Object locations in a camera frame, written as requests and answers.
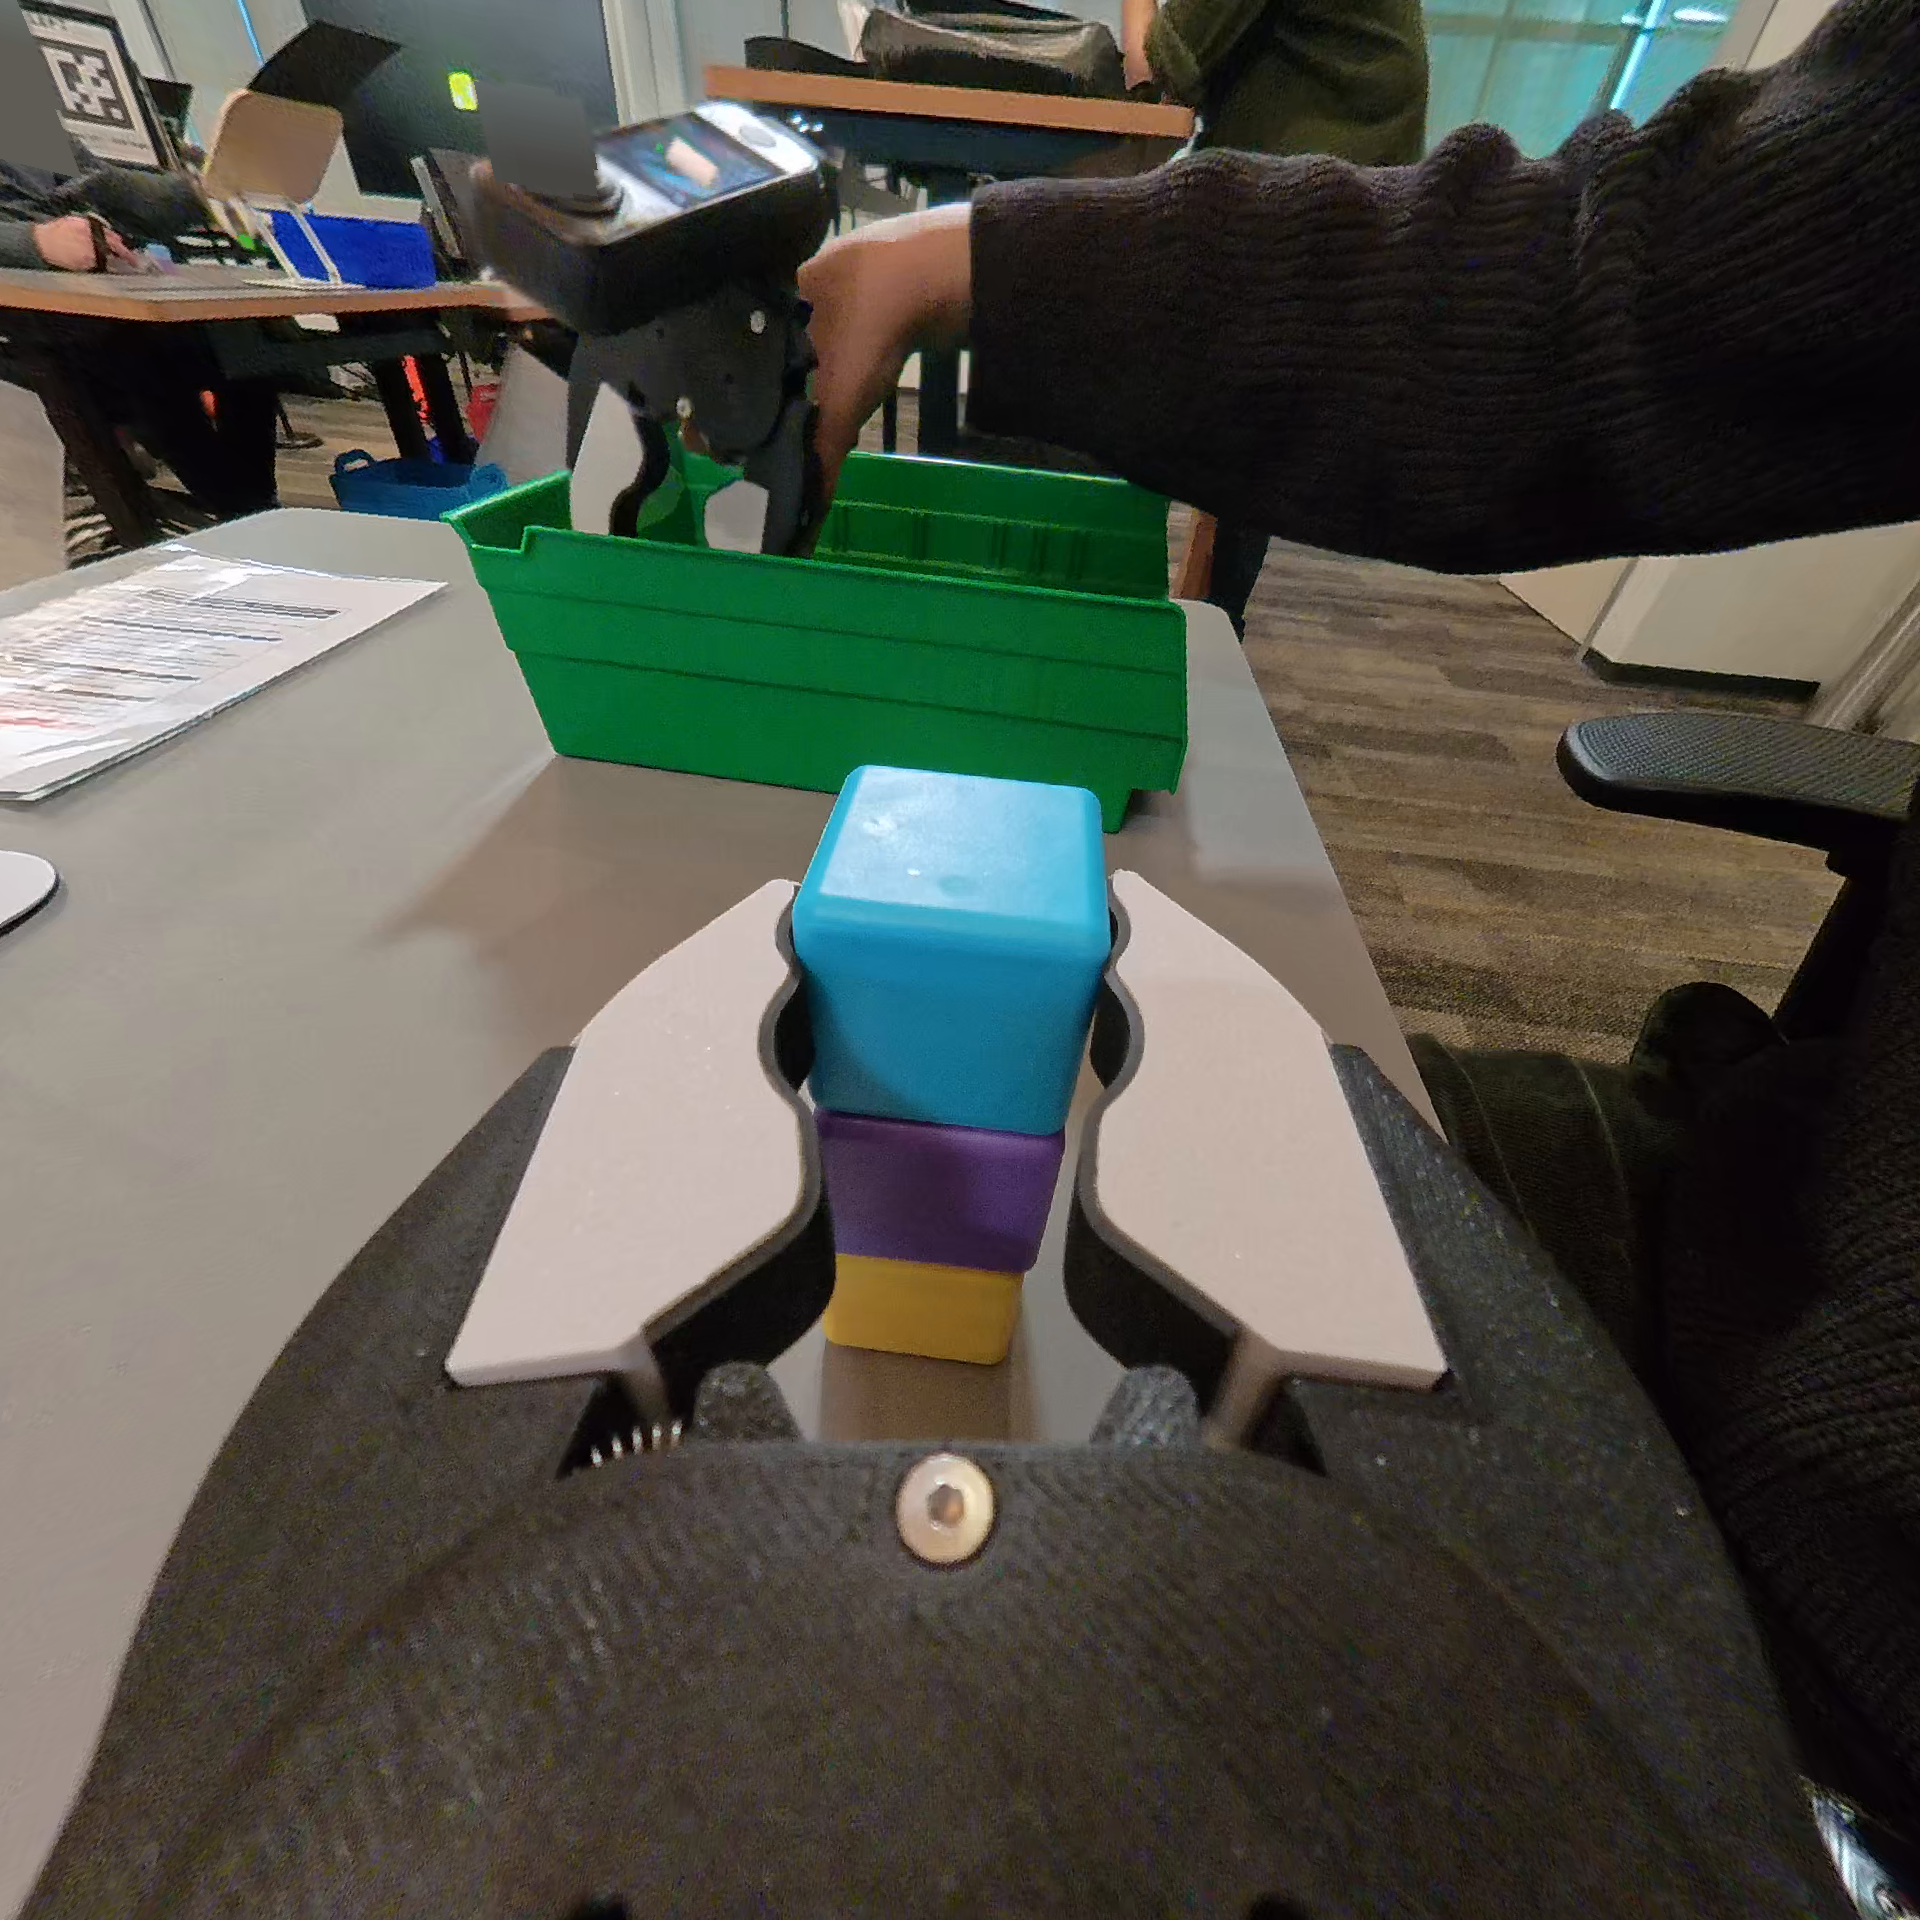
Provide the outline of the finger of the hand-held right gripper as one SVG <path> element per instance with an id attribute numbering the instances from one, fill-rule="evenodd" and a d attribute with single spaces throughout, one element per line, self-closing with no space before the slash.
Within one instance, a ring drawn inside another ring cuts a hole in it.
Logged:
<path id="1" fill-rule="evenodd" d="M 699 535 L 709 552 L 729 555 L 780 555 L 770 541 L 773 493 L 742 468 L 707 460 L 699 468 L 705 485 L 699 506 Z"/>
<path id="2" fill-rule="evenodd" d="M 598 382 L 586 399 L 570 464 L 570 526 L 578 533 L 638 538 L 650 500 L 674 479 L 674 449 L 660 420 Z"/>

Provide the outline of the purple magnetic cube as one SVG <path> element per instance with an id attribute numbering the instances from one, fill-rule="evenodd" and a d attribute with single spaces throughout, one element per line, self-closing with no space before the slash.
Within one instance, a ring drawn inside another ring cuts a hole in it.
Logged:
<path id="1" fill-rule="evenodd" d="M 1024 1273 L 1034 1267 L 1066 1134 L 817 1107 L 835 1251 Z"/>

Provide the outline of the long wooden office desk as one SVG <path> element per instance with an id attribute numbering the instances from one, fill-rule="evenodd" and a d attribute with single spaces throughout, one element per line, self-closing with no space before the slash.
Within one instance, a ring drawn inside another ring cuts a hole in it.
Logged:
<path id="1" fill-rule="evenodd" d="M 156 327 L 198 338 L 219 370 L 266 382 L 360 366 L 372 376 L 401 456 L 421 460 L 430 437 L 461 462 L 473 458 L 450 363 L 479 356 L 517 325 L 548 311 L 492 279 L 436 282 L 416 290 L 257 276 L 112 276 L 61 269 L 3 274 L 4 382 L 37 395 L 112 540 L 139 552 L 168 526 L 139 475 L 103 402 L 89 389 L 80 324 Z"/>

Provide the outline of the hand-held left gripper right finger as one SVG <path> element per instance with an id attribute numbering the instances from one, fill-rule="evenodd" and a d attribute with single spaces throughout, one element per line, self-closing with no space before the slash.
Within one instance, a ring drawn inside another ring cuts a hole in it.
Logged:
<path id="1" fill-rule="evenodd" d="M 1229 1444 L 1295 1381 L 1429 1395 L 1448 1359 L 1335 1048 L 1303 1001 L 1137 871 L 1089 1044 L 1066 1298 Z"/>

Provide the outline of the person's black sweater torso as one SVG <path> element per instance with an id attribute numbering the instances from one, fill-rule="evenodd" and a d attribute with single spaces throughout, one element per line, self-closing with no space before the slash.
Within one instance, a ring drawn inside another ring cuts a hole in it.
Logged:
<path id="1" fill-rule="evenodd" d="M 1811 1769 L 1917 1839 L 1917 820 L 1843 1031 L 1709 1086 L 1663 1259 L 1668 1422 Z"/>

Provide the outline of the blue magnetic cube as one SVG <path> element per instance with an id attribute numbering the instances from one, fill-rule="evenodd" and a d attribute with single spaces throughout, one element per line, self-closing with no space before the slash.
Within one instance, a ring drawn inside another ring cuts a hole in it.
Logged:
<path id="1" fill-rule="evenodd" d="M 1065 1129 L 1112 950 L 1095 792 L 861 766 L 788 928 L 819 1107 Z"/>

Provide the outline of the person's black office chair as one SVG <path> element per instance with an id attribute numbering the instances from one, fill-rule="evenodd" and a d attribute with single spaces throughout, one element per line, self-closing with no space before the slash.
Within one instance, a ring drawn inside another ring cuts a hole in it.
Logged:
<path id="1" fill-rule="evenodd" d="M 1790 1041 L 1837 1035 L 1889 910 L 1918 748 L 1775 715 L 1658 709 L 1571 723 L 1555 764 L 1601 810 L 1821 852 L 1839 892 L 1775 1013 Z"/>

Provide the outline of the person's right forearm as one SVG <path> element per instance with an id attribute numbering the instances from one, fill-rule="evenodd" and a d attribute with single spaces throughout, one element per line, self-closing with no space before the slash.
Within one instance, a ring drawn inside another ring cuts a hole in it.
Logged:
<path id="1" fill-rule="evenodd" d="M 1839 3 L 1552 153 L 1208 151 L 972 199 L 972 412 L 1448 574 L 1918 516 L 1918 9 Z"/>

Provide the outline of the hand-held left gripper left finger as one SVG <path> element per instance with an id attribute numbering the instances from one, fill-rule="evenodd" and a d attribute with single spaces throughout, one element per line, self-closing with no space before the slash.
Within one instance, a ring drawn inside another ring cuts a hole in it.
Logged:
<path id="1" fill-rule="evenodd" d="M 452 1338 L 461 1387 L 618 1381 L 648 1427 L 825 1315 L 835 1237 L 813 1031 L 776 878 L 582 1027 Z"/>

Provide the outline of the laminated instruction sheet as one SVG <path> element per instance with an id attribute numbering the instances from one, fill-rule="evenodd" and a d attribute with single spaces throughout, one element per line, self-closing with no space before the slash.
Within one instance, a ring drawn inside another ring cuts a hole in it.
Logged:
<path id="1" fill-rule="evenodd" d="M 143 755 L 410 612 L 440 581 L 165 546 L 3 620 L 3 800 Z"/>

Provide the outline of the wooden standing desk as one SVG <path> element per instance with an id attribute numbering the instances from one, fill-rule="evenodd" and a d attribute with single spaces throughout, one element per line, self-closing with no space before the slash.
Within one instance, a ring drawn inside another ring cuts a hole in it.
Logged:
<path id="1" fill-rule="evenodd" d="M 1151 171 L 1195 129 L 1189 108 L 709 61 L 705 92 L 799 127 L 835 167 L 848 215 L 964 201 L 989 179 Z"/>

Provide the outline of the yellow magnetic cube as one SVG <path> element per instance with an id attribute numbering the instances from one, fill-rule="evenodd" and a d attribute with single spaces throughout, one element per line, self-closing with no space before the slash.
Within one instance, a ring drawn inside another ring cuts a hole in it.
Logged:
<path id="1" fill-rule="evenodd" d="M 837 1253 L 825 1336 L 839 1347 L 998 1365 L 1023 1290 L 1021 1269 Z"/>

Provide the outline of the person's leg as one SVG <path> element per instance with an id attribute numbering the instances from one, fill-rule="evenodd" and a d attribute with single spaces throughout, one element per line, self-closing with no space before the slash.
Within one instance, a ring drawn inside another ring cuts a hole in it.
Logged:
<path id="1" fill-rule="evenodd" d="M 1712 1095 L 1782 1044 L 1750 998 L 1696 979 L 1650 1003 L 1623 1063 L 1435 1033 L 1409 1051 L 1446 1139 L 1650 1380 L 1667 1344 L 1673 1187 Z"/>

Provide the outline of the green plastic bin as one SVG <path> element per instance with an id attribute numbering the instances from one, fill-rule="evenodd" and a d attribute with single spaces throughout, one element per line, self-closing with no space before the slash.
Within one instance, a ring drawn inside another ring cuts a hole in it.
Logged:
<path id="1" fill-rule="evenodd" d="M 635 538 L 568 475 L 450 512 L 559 755 L 835 794 L 866 764 L 1089 790 L 1117 833 L 1189 755 L 1169 501 L 1106 475 L 853 452 L 809 558 L 707 543 L 688 453 Z"/>

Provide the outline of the blue bag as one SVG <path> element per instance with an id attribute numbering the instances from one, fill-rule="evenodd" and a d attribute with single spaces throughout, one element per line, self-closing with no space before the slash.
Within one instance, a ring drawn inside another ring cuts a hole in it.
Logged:
<path id="1" fill-rule="evenodd" d="M 355 447 L 336 453 L 331 485 L 345 513 L 443 519 L 507 492 L 510 478 L 492 462 L 375 458 Z"/>

